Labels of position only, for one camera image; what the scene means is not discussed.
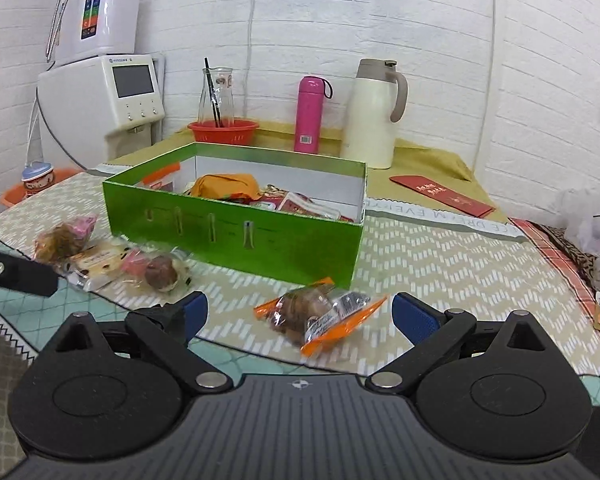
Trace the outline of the pink fried snack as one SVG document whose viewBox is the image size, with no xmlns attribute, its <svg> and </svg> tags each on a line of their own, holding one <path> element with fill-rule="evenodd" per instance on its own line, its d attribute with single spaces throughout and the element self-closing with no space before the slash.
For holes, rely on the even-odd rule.
<svg viewBox="0 0 600 480">
<path fill-rule="evenodd" d="M 96 221 L 96 214 L 87 214 L 41 233 L 34 241 L 34 260 L 58 263 L 82 252 L 91 239 Z"/>
</svg>

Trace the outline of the clear round pastry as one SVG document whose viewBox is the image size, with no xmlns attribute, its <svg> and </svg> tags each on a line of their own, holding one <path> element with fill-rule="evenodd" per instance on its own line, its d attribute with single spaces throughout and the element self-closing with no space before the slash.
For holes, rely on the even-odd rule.
<svg viewBox="0 0 600 480">
<path fill-rule="evenodd" d="M 151 252 L 134 248 L 122 259 L 121 272 L 135 284 L 154 292 L 172 292 L 192 282 L 184 255 L 178 252 Z"/>
</svg>

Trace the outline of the chocolate chip biscuit packet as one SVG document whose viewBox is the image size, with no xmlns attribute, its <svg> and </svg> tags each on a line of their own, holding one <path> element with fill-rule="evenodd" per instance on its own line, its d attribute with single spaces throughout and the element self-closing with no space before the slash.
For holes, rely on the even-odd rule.
<svg viewBox="0 0 600 480">
<path fill-rule="evenodd" d="M 65 278 L 84 292 L 97 292 L 122 274 L 123 260 L 130 251 L 125 244 L 98 242 L 64 263 Z"/>
</svg>

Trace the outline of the orange snack packet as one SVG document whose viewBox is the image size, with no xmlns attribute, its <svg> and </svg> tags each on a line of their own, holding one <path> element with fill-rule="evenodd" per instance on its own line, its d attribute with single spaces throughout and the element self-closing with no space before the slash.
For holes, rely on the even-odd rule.
<svg viewBox="0 0 600 480">
<path fill-rule="evenodd" d="M 260 304 L 253 314 L 310 358 L 352 335 L 387 300 L 387 296 L 374 299 L 340 288 L 331 278 L 323 278 Z"/>
</svg>

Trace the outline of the orange plastic basin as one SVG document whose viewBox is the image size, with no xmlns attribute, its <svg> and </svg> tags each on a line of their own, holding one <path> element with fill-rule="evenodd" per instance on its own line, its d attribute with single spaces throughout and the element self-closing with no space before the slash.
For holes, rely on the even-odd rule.
<svg viewBox="0 0 600 480">
<path fill-rule="evenodd" d="M 55 182 L 59 183 L 65 181 L 76 174 L 79 174 L 80 170 L 74 168 L 58 168 L 55 170 Z M 0 203 L 6 208 L 10 208 L 22 202 L 26 198 L 26 190 L 21 182 L 15 184 L 8 190 L 6 190 L 0 197 Z"/>
</svg>

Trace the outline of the chevron patterned table mat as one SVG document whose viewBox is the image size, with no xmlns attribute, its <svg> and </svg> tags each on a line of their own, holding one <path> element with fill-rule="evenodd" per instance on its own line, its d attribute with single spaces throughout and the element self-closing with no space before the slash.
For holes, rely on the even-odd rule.
<svg viewBox="0 0 600 480">
<path fill-rule="evenodd" d="M 0 248 L 32 256 L 42 233 L 79 214 L 97 214 L 93 237 L 111 238 L 102 178 L 89 174 L 55 185 L 0 214 Z M 391 319 L 392 296 L 408 292 L 441 311 L 461 308 L 479 320 L 504 321 L 515 309 L 531 312 L 581 375 L 600 375 L 600 332 L 564 276 L 532 240 L 498 240 L 480 233 L 427 226 L 420 221 L 368 214 L 351 288 L 388 301 L 332 350 L 304 358 L 298 348 L 253 315 L 253 308 L 300 286 L 193 261 L 193 289 L 209 301 L 207 324 L 190 348 L 217 363 L 240 353 L 307 367 L 368 375 L 411 349 Z M 40 350 L 64 318 L 87 307 L 99 321 L 150 307 L 163 297 L 129 282 L 111 283 L 97 295 L 67 287 L 52 298 L 0 292 L 0 313 L 25 342 Z"/>
</svg>

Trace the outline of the blue lidded cup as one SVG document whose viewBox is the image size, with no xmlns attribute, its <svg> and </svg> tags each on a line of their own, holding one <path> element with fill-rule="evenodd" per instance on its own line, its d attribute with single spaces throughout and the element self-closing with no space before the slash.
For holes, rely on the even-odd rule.
<svg viewBox="0 0 600 480">
<path fill-rule="evenodd" d="M 30 162 L 22 170 L 21 183 L 26 197 L 46 190 L 55 183 L 54 166 L 49 162 Z"/>
</svg>

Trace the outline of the red envelope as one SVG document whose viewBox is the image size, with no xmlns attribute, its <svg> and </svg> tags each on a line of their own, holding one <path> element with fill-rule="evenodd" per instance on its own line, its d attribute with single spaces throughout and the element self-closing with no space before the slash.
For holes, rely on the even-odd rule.
<svg viewBox="0 0 600 480">
<path fill-rule="evenodd" d="M 389 180 L 404 188 L 408 188 L 422 196 L 432 198 L 445 206 L 450 206 L 463 214 L 475 218 L 486 218 L 494 207 L 457 193 L 446 186 L 422 176 L 394 176 Z"/>
</svg>

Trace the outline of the mustard yellow cloth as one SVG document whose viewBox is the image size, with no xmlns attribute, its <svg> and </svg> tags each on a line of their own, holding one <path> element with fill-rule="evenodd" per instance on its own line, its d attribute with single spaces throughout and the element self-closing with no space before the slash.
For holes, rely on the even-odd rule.
<svg viewBox="0 0 600 480">
<path fill-rule="evenodd" d="M 291 151 L 294 140 L 294 125 L 283 122 L 260 122 L 254 132 L 252 145 L 258 148 L 275 148 L 276 150 Z M 340 152 L 341 129 L 325 128 L 322 130 L 320 154 L 337 156 Z M 180 148 L 194 142 L 193 131 L 183 127 L 164 140 L 149 148 L 142 148 L 131 154 L 110 160 L 112 166 L 134 166 L 154 158 L 165 152 Z M 398 139 L 394 148 L 392 166 L 386 170 L 370 169 L 367 173 L 367 194 L 371 198 L 385 198 L 399 202 L 419 204 L 430 209 L 460 212 L 445 204 L 438 203 L 433 198 L 418 194 L 409 188 L 390 181 L 394 176 L 422 176 L 442 184 L 450 190 L 473 198 L 477 202 L 492 206 L 494 209 L 486 219 L 507 223 L 509 218 L 490 199 L 488 193 L 480 185 L 471 169 L 464 160 L 452 152 Z"/>
</svg>

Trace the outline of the green cardboard box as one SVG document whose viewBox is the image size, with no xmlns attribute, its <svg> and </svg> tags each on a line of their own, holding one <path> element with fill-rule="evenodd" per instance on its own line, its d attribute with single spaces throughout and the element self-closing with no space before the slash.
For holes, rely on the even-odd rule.
<svg viewBox="0 0 600 480">
<path fill-rule="evenodd" d="M 190 197 L 209 174 L 249 174 L 340 213 L 325 219 L 227 200 Z M 367 169 L 336 157 L 189 143 L 102 184 L 112 234 L 178 246 L 195 258 L 279 281 L 352 281 L 365 216 Z"/>
</svg>

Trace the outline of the white water dispenser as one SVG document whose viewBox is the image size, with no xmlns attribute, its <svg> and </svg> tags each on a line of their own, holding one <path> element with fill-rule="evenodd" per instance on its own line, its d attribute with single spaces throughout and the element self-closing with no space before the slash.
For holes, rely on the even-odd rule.
<svg viewBox="0 0 600 480">
<path fill-rule="evenodd" d="M 154 144 L 166 116 L 159 55 L 101 55 L 54 67 L 35 88 L 44 162 L 93 169 Z"/>
</svg>

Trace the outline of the red plastic basket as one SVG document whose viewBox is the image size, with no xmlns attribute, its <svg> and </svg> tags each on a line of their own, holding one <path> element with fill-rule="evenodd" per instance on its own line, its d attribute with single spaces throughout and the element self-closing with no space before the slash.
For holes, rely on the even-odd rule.
<svg viewBox="0 0 600 480">
<path fill-rule="evenodd" d="M 187 128 L 196 142 L 246 146 L 251 144 L 259 124 L 248 119 L 235 119 L 224 127 L 217 127 L 214 122 L 191 122 Z"/>
</svg>

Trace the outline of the cream thermal jug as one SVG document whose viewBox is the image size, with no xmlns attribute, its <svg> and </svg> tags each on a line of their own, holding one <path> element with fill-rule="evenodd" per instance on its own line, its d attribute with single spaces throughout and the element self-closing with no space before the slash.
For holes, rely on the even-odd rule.
<svg viewBox="0 0 600 480">
<path fill-rule="evenodd" d="M 396 124 L 408 98 L 406 78 L 395 60 L 362 58 L 347 104 L 340 156 L 388 169 L 393 162 Z"/>
</svg>

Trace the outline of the black straw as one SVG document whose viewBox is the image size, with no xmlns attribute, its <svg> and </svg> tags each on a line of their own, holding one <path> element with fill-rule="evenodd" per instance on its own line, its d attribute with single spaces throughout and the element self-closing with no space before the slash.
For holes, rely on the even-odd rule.
<svg viewBox="0 0 600 480">
<path fill-rule="evenodd" d="M 209 98 L 210 98 L 215 127 L 223 128 L 224 125 L 223 125 L 222 118 L 221 118 L 219 103 L 218 103 L 218 100 L 216 99 L 215 88 L 214 88 L 212 75 L 211 75 L 211 68 L 210 68 L 209 60 L 207 57 L 204 58 L 204 73 L 206 74 L 206 77 L 207 77 Z"/>
</svg>

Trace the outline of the white water purifier unit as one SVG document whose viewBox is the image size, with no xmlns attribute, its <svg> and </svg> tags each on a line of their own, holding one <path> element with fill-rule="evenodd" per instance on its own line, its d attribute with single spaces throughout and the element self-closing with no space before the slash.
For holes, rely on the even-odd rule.
<svg viewBox="0 0 600 480">
<path fill-rule="evenodd" d="M 55 66 L 135 50 L 140 0 L 57 0 L 45 47 Z"/>
</svg>

